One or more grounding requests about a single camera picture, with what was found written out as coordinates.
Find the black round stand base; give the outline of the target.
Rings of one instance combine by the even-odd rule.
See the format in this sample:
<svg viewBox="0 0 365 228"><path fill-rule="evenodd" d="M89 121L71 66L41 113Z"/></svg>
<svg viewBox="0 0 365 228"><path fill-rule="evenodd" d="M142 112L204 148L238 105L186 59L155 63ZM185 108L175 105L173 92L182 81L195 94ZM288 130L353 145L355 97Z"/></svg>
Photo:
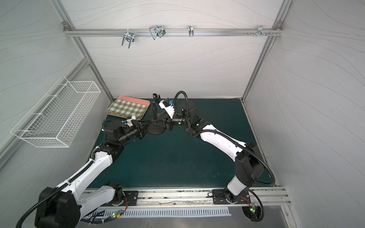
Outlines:
<svg viewBox="0 0 365 228"><path fill-rule="evenodd" d="M150 123L146 127L146 132L152 135L160 135L165 132L165 127L161 122Z"/></svg>

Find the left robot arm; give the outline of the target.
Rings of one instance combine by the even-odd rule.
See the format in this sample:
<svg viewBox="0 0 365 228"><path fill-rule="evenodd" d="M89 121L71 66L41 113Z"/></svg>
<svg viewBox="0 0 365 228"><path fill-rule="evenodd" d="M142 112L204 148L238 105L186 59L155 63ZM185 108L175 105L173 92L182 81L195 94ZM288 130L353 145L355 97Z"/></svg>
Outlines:
<svg viewBox="0 0 365 228"><path fill-rule="evenodd" d="M57 187L45 188L39 195L39 201L20 217L17 228L22 227L32 212L36 213L37 228L74 228L82 218L103 204L119 206L127 203L123 187L113 182L90 195L82 194L103 170L118 159L125 143L145 136L145 125L138 120L130 123L109 121L104 134L103 142L94 149L88 163Z"/></svg>

